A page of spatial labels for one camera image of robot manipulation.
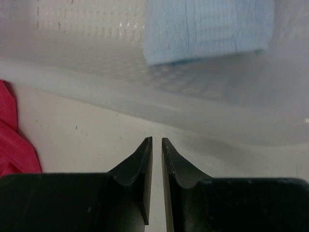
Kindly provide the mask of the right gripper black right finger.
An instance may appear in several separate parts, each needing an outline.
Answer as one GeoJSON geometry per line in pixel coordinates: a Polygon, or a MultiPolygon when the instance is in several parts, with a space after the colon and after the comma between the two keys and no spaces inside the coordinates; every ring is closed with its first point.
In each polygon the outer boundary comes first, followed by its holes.
{"type": "Polygon", "coordinates": [[[162,139],[169,232],[306,232],[309,185],[299,178],[215,178],[162,139]]]}

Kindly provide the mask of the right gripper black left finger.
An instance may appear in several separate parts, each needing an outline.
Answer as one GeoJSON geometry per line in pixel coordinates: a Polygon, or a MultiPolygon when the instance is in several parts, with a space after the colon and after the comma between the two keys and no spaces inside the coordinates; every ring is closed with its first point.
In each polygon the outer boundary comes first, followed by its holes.
{"type": "Polygon", "coordinates": [[[149,224],[153,139],[106,173],[0,179],[3,232],[142,232],[149,224]]]}

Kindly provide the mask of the red towel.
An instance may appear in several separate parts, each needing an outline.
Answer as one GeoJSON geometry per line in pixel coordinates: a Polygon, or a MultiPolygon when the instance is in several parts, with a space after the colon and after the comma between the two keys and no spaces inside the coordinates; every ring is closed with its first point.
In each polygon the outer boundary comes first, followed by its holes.
{"type": "Polygon", "coordinates": [[[18,132],[15,97],[0,82],[0,175],[41,173],[34,147],[18,132]]]}

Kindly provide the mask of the light blue towel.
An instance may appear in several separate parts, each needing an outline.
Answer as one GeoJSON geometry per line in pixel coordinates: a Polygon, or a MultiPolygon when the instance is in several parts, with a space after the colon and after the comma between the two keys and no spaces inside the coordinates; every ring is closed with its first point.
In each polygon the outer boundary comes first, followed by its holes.
{"type": "Polygon", "coordinates": [[[264,50],[274,30],[272,0],[149,0],[147,65],[264,50]]]}

